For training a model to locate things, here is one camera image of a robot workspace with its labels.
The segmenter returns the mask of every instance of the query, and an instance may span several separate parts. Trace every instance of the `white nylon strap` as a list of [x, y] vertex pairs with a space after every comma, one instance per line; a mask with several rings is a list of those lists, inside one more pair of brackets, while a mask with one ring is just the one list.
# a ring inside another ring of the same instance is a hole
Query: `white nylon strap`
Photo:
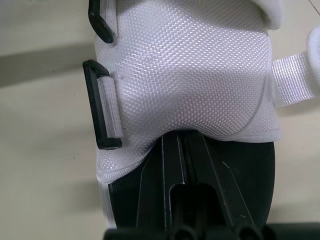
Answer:
[[274, 107], [320, 96], [320, 87], [306, 51], [274, 61], [272, 70], [276, 83]]
[[98, 79], [106, 132], [109, 138], [123, 138], [115, 80], [109, 76]]

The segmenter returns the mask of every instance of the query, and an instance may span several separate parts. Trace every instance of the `white mesh fabric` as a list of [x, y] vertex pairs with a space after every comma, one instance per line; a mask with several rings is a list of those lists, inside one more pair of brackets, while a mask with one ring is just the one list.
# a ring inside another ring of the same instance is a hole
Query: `white mesh fabric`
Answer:
[[268, 130], [259, 122], [271, 98], [271, 47], [256, 5], [121, 0], [116, 11], [117, 39], [98, 39], [96, 51], [115, 81], [124, 137], [122, 148], [97, 151], [100, 182], [132, 171], [169, 131], [245, 141], [256, 125]]

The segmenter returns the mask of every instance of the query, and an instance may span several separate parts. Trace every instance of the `white padded strap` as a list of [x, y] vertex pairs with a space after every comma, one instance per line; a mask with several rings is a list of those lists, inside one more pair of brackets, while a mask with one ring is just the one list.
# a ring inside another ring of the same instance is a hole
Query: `white padded strap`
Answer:
[[310, 33], [307, 51], [276, 60], [274, 107], [279, 108], [320, 96], [320, 26]]

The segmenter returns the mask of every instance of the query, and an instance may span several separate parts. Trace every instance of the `white floor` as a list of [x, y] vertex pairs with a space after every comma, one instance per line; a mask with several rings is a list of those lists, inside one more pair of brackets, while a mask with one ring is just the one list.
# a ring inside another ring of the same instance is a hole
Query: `white floor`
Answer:
[[[312, 0], [320, 11], [320, 0]], [[285, 0], [274, 59], [306, 49], [320, 15]], [[0, 2], [0, 239], [99, 240], [105, 230], [82, 62], [88, 0]], [[320, 222], [320, 99], [278, 111], [270, 222]]]

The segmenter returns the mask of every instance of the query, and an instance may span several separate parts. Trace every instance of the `black plastic buckle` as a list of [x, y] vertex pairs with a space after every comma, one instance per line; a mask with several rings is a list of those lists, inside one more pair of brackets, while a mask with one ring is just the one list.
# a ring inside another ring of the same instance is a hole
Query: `black plastic buckle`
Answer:
[[107, 44], [112, 44], [115, 41], [114, 33], [100, 16], [100, 0], [89, 0], [88, 16], [90, 24], [99, 38]]
[[103, 107], [100, 98], [98, 78], [110, 76], [108, 70], [94, 60], [83, 64], [86, 88], [89, 95], [91, 114], [96, 138], [96, 144], [101, 150], [113, 150], [122, 147], [120, 138], [108, 137]]

